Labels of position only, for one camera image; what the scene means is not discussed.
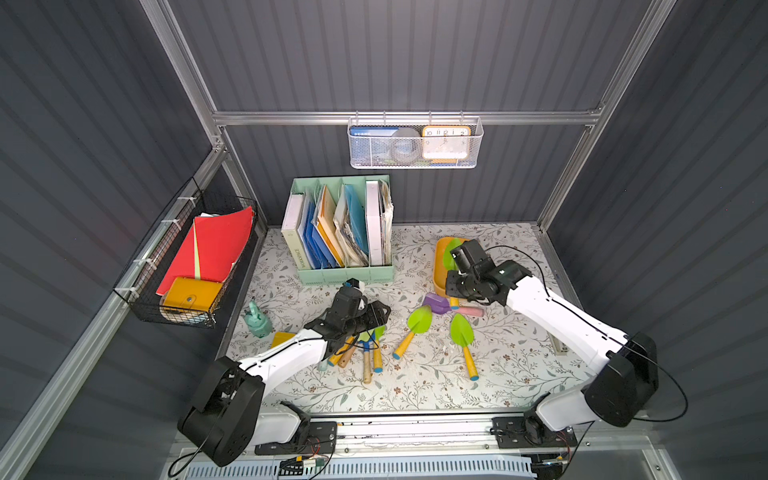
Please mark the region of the purple shovel pink handle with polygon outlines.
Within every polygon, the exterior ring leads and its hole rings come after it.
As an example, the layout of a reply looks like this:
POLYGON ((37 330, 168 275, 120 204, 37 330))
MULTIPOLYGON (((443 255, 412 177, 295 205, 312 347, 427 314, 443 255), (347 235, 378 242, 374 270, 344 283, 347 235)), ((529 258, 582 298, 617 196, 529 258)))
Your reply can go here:
POLYGON ((458 313, 471 317, 483 317, 485 310, 481 307, 472 307, 459 305, 453 307, 448 298, 440 296, 436 293, 429 292, 424 296, 422 301, 423 306, 429 306, 434 314, 444 315, 448 313, 458 313))

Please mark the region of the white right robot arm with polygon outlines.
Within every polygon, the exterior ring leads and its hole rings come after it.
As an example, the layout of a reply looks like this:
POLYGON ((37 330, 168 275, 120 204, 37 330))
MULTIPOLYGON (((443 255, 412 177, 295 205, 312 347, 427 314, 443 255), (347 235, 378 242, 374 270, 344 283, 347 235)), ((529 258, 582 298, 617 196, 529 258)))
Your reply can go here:
POLYGON ((649 336, 629 336, 601 322, 518 262, 495 262, 476 240, 461 242, 449 255, 456 267, 446 274, 448 296, 511 308, 554 335, 591 373, 584 383, 534 402, 524 414, 530 436, 594 421, 625 427, 657 392, 660 367, 649 336))

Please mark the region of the green shovel yellow handle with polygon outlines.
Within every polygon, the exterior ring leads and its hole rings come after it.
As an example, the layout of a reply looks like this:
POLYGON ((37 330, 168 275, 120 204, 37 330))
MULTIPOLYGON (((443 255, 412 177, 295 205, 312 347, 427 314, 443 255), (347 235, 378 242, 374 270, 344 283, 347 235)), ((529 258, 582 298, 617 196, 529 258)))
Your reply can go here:
POLYGON ((442 256, 442 263, 446 271, 455 271, 458 269, 452 251, 461 246, 463 243, 464 239, 456 237, 451 238, 446 243, 442 256))
POLYGON ((450 335, 452 341, 462 349, 470 380, 477 381, 479 373, 470 351, 470 346, 474 341, 474 331, 464 315, 456 313, 453 316, 450 325, 450 335))
POLYGON ((432 308, 428 305, 423 305, 410 314, 407 320, 407 327, 409 332, 398 345, 398 347, 394 350, 394 359, 400 360, 407 352, 415 336, 417 334, 426 333, 429 330, 432 323, 432 318, 432 308))

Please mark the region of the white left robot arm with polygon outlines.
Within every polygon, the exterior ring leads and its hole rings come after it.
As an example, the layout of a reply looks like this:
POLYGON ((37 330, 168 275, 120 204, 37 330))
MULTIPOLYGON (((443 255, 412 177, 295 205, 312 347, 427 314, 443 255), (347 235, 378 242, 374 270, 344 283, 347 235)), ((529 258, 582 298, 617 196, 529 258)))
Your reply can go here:
POLYGON ((265 397, 299 372, 352 346, 361 334, 385 326, 390 315, 390 306, 368 299, 360 282, 348 280, 331 305, 289 340, 241 360, 216 359, 181 414, 177 430, 219 467, 250 446, 305 449, 311 416, 287 401, 265 407, 265 397))

